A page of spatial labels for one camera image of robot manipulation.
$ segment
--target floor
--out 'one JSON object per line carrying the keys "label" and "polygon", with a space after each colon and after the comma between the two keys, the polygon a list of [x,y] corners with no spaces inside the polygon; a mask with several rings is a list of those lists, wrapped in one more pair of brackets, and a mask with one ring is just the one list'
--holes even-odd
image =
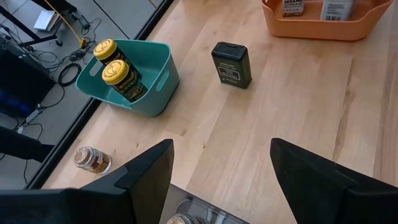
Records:
{"label": "floor", "polygon": [[[119,27],[114,24],[114,22],[93,2],[93,0],[70,0],[69,2],[76,6],[79,12],[83,14],[88,21],[93,21],[96,18],[101,19],[101,24],[95,30],[96,40],[102,40],[105,38],[126,39],[126,36],[132,39],[139,32],[147,18],[150,17],[154,7],[146,0],[116,1],[118,2],[117,4],[115,4],[115,1],[110,2],[107,0],[97,0],[97,3]],[[160,2],[161,0],[154,1],[156,5],[159,5]],[[0,0],[0,5],[8,9],[16,18],[28,27],[33,27],[36,18],[42,10],[40,6],[29,0]],[[13,24],[6,20],[2,15],[0,15],[0,22],[16,32],[16,28]],[[97,22],[98,20],[92,24],[92,27],[94,27]],[[80,34],[81,25],[78,22],[73,22],[72,27]],[[39,36],[48,35],[42,32],[35,32]],[[23,31],[18,30],[18,33],[22,41],[25,42],[30,40],[30,37],[23,33]],[[70,54],[72,50],[78,49],[76,38],[64,25],[61,26],[57,36],[63,42],[62,47],[58,47],[55,44],[55,41],[51,40],[45,43],[33,45],[33,48],[35,50],[53,52],[58,58],[63,58]],[[92,29],[85,36],[92,37]],[[91,54],[86,55],[85,62],[89,61],[91,57]],[[54,56],[50,54],[44,54],[40,58],[47,61],[54,60]],[[43,63],[46,67],[51,66],[51,64],[52,63]],[[79,61],[79,64],[84,66],[82,60]],[[51,76],[57,78],[61,69],[62,67],[60,67],[56,72],[53,72]],[[67,75],[65,80],[71,79],[72,76],[73,74],[70,75],[70,77]],[[42,105],[51,105],[57,102],[61,95],[62,89],[58,85],[55,85],[45,97]],[[43,126],[44,130],[40,136],[40,142],[44,144],[56,144],[85,105],[88,98],[89,96],[78,91],[74,85],[66,87],[64,99],[57,106],[45,110],[33,121],[33,123],[40,123]],[[11,129],[16,125],[16,121],[4,114],[0,114],[0,125]],[[40,127],[26,127],[22,134],[32,138],[37,138],[40,134]],[[26,170],[27,181],[29,181],[29,179],[34,175],[39,166],[39,162],[29,160]],[[25,186],[23,177],[24,167],[25,160],[5,155],[4,158],[0,160],[0,189],[23,189]]]}

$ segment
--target glass bottle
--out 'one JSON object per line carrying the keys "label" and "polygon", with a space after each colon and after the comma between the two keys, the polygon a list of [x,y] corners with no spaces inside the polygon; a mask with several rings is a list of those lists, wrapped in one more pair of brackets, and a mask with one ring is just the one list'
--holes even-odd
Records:
{"label": "glass bottle", "polygon": [[105,174],[112,165],[110,155],[89,146],[79,148],[73,161],[77,167],[94,174]]}
{"label": "glass bottle", "polygon": [[167,224],[206,224],[206,221],[188,214],[175,214],[167,221]]}

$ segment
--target black box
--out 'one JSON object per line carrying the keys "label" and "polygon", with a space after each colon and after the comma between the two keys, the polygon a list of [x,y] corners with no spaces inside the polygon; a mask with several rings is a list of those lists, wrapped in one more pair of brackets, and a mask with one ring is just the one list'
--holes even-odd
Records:
{"label": "black box", "polygon": [[248,49],[245,46],[218,42],[211,56],[222,83],[243,90],[248,88],[252,78]]}

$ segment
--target jar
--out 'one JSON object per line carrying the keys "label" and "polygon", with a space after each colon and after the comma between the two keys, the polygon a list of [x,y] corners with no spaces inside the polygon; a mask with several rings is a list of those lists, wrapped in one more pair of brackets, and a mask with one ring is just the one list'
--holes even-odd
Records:
{"label": "jar", "polygon": [[97,46],[94,48],[94,56],[102,62],[105,66],[111,63],[113,60],[123,60],[126,62],[130,67],[131,70],[136,71],[138,78],[142,79],[141,73],[135,68],[135,66],[127,59],[126,55],[123,51],[120,50],[117,43],[115,43],[112,39],[106,39],[101,41]]}
{"label": "jar", "polygon": [[206,221],[188,214],[175,214],[166,224],[206,224]]}
{"label": "jar", "polygon": [[145,95],[148,89],[138,79],[137,71],[131,70],[122,60],[114,60],[102,71],[102,79],[130,102]]}
{"label": "jar", "polygon": [[105,174],[112,165],[112,158],[97,149],[86,146],[79,148],[73,158],[77,167],[94,174]]}

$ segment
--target wooden tabletop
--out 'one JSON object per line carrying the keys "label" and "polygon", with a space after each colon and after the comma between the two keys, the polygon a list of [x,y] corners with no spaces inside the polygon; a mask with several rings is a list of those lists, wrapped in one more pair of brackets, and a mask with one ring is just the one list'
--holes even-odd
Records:
{"label": "wooden tabletop", "polygon": [[[113,169],[159,141],[175,144],[172,183],[250,223],[295,223],[269,157],[278,137],[398,185],[398,6],[357,42],[285,39],[267,31],[260,0],[175,0],[150,35],[171,46],[180,85],[167,109],[143,118],[102,103],[44,188],[99,176],[72,162],[80,146]],[[219,41],[249,49],[247,90],[222,85]]]}

